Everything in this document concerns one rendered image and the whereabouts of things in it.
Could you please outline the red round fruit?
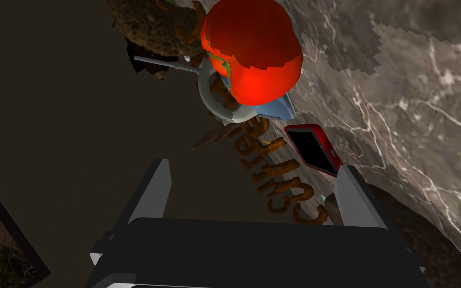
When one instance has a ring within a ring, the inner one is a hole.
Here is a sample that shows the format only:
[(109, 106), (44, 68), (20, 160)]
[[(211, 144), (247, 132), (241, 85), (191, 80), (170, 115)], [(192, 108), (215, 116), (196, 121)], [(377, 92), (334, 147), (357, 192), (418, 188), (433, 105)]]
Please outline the red round fruit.
[(301, 77), (302, 47), (291, 17), (276, 0), (219, 0), (205, 17), (200, 38), (240, 104), (270, 103)]

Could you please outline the red phone with black screen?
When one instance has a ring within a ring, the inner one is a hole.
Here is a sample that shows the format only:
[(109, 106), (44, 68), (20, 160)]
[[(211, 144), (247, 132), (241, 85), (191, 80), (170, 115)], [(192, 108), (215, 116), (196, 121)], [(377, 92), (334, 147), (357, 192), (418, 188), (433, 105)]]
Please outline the red phone with black screen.
[(288, 125), (283, 130), (306, 166), (335, 178), (338, 176), (343, 162), (321, 126)]

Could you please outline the brown bumpy bread loaf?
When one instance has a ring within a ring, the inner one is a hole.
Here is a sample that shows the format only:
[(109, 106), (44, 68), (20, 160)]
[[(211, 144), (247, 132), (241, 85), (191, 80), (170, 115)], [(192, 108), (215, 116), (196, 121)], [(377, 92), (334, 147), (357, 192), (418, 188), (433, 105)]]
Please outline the brown bumpy bread loaf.
[(132, 43), (165, 57), (203, 53), (201, 30), (206, 11), (168, 0), (106, 0), (116, 26)]

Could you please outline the grey metal rod utensil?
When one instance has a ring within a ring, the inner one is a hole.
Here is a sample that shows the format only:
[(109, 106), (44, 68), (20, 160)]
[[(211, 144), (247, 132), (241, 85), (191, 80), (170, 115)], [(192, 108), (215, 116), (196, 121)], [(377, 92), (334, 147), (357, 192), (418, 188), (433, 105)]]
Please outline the grey metal rod utensil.
[(150, 64), (154, 64), (154, 65), (173, 68), (175, 70), (182, 70), (182, 71), (186, 71), (186, 72), (189, 72), (189, 73), (195, 73), (197, 75), (199, 75), (201, 73), (200, 68), (191, 67), (189, 65), (185, 65), (185, 64), (182, 64), (182, 63), (179, 63), (179, 62), (166, 62), (166, 61), (161, 61), (161, 60), (147, 58), (147, 57), (141, 57), (141, 56), (134, 56), (134, 60), (139, 61), (139, 62), (143, 62), (143, 63), (150, 63)]

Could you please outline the brown letter-shaped decoration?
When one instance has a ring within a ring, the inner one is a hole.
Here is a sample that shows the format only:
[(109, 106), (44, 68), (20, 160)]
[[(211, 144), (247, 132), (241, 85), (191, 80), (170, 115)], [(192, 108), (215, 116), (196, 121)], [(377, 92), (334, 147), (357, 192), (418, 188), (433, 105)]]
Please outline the brown letter-shaped decoration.
[[(266, 156), (287, 145), (287, 142), (282, 137), (266, 144), (261, 143), (260, 137), (265, 135), (269, 128), (270, 121), (264, 117), (254, 117), (243, 123), (221, 125), (198, 140), (193, 149), (198, 150), (209, 142), (216, 144), (224, 138), (231, 138), (241, 134), (234, 143), (234, 149), (242, 157), (240, 161), (244, 168), (250, 170), (264, 162)], [(293, 220), (296, 224), (323, 225), (329, 217), (328, 211), (323, 205), (317, 207), (318, 215), (315, 219), (305, 219), (300, 216), (302, 203), (311, 200), (315, 196), (315, 190), (311, 185), (303, 183), (299, 177), (282, 182), (276, 181), (276, 178), (291, 173), (299, 167), (300, 163), (295, 159), (278, 164), (265, 164), (261, 167), (260, 172), (251, 175), (251, 180), (255, 184), (263, 182), (256, 190), (258, 194), (271, 189), (271, 192), (267, 194), (267, 208), (270, 213), (279, 215), (286, 213), (289, 208), (293, 208)], [(303, 192), (293, 196), (285, 195), (283, 205), (275, 207), (275, 197), (284, 191), (292, 189), (300, 189)]]

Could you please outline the dark brown round bowl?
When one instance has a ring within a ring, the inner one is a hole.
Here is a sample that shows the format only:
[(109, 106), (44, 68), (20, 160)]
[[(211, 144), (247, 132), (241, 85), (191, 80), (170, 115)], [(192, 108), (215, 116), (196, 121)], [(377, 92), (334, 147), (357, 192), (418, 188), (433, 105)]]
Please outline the dark brown round bowl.
[(425, 267), (429, 288), (461, 288), (461, 252), (426, 218), (370, 185), (389, 217)]

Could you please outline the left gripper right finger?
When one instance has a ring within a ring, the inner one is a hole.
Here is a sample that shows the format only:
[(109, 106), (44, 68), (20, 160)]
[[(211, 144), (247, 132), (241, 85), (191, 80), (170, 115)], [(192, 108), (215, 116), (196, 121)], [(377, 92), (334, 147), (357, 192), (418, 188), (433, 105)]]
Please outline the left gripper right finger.
[(345, 226), (399, 231), (354, 166), (339, 168), (334, 194)]

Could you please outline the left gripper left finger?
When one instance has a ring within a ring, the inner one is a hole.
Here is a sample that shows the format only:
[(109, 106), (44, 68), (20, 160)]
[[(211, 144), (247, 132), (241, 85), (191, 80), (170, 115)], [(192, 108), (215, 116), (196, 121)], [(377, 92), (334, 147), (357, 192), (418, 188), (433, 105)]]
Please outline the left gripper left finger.
[(163, 218), (171, 188), (170, 161), (155, 159), (120, 214), (112, 235), (136, 219)]

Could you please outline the pale blue plate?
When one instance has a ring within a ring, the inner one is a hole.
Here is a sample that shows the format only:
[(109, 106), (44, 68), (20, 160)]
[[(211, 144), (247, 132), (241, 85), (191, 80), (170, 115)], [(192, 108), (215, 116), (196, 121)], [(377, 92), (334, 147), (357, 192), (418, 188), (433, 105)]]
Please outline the pale blue plate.
[[(273, 120), (287, 121), (287, 120), (292, 120), (296, 117), (296, 111), (295, 111), (294, 105), (288, 94), (270, 103), (264, 104), (264, 105), (247, 106), (247, 105), (239, 104), (238, 108), (240, 106), (246, 106), (249, 108), (253, 108), (257, 111), (257, 114), (259, 117), (266, 117), (268, 119), (273, 119)], [(226, 109), (234, 112), (238, 108), (236, 109), (226, 108)]]

